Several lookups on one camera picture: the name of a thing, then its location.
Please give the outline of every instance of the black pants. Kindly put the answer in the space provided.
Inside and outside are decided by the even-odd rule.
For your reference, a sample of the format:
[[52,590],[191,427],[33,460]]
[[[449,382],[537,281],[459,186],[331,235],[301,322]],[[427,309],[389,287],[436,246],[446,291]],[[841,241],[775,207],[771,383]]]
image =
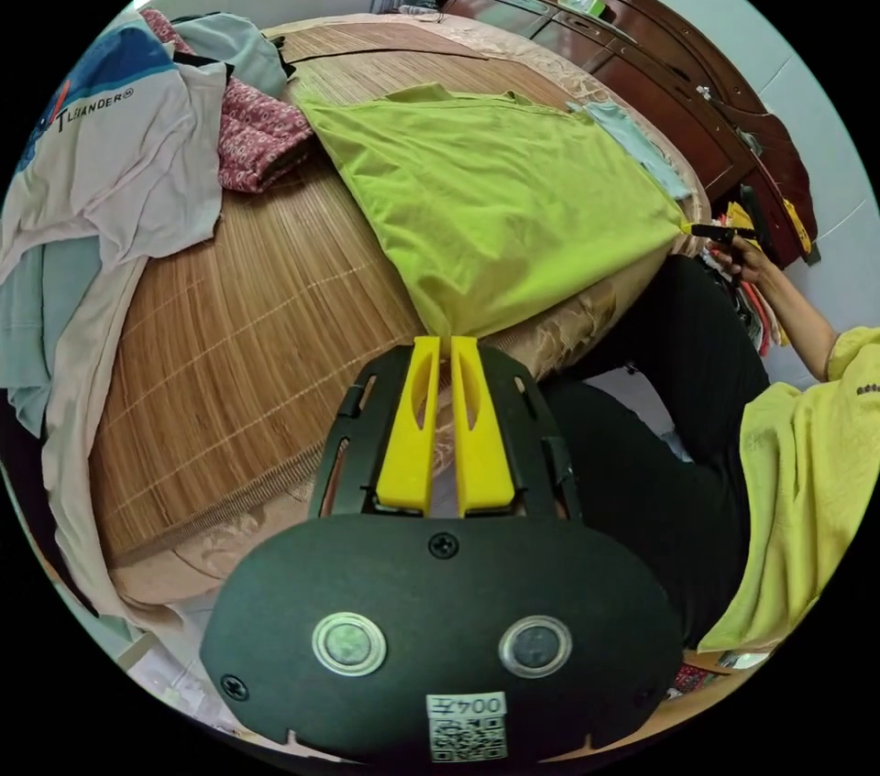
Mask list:
[[[694,464],[581,381],[627,363],[654,386]],[[605,339],[542,385],[571,453],[584,521],[654,572],[687,647],[717,623],[743,578],[750,522],[739,431],[746,404],[768,386],[730,300],[686,257],[669,257]]]

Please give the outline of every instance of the qr code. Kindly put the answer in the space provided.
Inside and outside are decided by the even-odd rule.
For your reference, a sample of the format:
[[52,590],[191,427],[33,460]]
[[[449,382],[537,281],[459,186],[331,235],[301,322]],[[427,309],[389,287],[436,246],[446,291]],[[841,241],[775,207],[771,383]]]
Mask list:
[[464,763],[507,757],[504,718],[432,718],[431,758]]

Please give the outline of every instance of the person's hand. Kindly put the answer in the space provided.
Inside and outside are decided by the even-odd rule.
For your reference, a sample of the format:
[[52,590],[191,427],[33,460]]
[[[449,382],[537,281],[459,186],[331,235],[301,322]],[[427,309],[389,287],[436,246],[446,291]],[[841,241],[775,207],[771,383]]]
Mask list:
[[733,237],[731,245],[709,245],[712,256],[727,270],[729,275],[739,276],[750,284],[760,284],[773,268],[773,264],[760,247],[747,242],[740,235]]

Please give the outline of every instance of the screw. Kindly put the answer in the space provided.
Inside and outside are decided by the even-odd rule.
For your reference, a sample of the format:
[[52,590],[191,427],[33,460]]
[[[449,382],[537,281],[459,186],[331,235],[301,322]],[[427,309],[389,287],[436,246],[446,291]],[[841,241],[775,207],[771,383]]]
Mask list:
[[438,531],[429,540],[428,551],[437,559],[452,559],[458,553],[458,539],[447,531]]
[[250,696],[245,683],[240,678],[236,678],[235,675],[224,675],[220,679],[220,687],[223,688],[223,693],[226,696],[237,703],[244,703]]

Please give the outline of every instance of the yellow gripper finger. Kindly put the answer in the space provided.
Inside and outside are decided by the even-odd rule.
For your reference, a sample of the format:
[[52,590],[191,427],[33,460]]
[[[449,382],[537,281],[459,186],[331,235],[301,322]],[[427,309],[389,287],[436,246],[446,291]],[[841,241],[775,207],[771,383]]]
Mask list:
[[514,489],[477,340],[452,337],[458,514],[507,508]]
[[376,497],[384,508],[418,510],[427,516],[434,473],[440,339],[417,336],[414,342]]

